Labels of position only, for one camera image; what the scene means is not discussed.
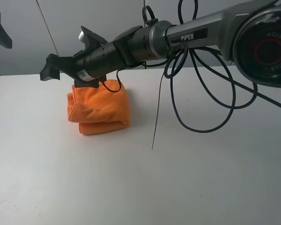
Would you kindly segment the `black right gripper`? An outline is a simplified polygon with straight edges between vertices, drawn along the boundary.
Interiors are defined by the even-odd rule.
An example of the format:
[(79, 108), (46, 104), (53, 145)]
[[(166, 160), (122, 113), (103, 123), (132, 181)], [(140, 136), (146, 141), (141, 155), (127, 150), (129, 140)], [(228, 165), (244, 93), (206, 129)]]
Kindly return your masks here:
[(118, 70), (118, 51), (113, 42), (97, 49), (85, 49), (72, 57), (49, 54), (40, 72), (40, 80), (60, 80), (60, 72), (74, 76), (75, 87), (99, 86), (106, 75)]

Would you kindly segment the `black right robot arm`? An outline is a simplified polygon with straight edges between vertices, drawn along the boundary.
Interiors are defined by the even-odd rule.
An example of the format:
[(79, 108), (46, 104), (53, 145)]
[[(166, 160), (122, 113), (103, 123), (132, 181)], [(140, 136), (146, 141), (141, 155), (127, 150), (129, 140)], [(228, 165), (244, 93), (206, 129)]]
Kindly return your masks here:
[(98, 87), (110, 72), (166, 59), (176, 50), (217, 46), (250, 81), (281, 88), (281, 2), (252, 0), (181, 25), (151, 19), (108, 42), (86, 28), (85, 49), (70, 57), (50, 54), (41, 81), (65, 73), (80, 86)]

